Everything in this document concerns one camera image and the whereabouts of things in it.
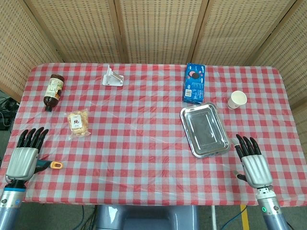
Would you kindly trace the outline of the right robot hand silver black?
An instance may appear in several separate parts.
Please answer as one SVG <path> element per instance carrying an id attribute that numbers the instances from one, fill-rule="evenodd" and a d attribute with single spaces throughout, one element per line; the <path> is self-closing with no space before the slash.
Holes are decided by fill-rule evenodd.
<path id="1" fill-rule="evenodd" d="M 272 175 L 257 141 L 239 134 L 236 134 L 236 138 L 238 142 L 234 147 L 244 171 L 244 174 L 235 172 L 236 178 L 256 189 L 272 186 Z"/>

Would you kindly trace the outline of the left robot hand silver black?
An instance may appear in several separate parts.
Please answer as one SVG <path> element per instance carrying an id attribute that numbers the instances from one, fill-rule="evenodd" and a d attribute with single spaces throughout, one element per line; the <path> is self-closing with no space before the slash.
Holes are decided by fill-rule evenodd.
<path id="1" fill-rule="evenodd" d="M 35 173 L 41 172 L 51 165 L 48 161 L 38 159 L 47 133 L 48 129 L 44 127 L 26 129 L 21 133 L 5 174 L 7 181 L 28 181 Z"/>

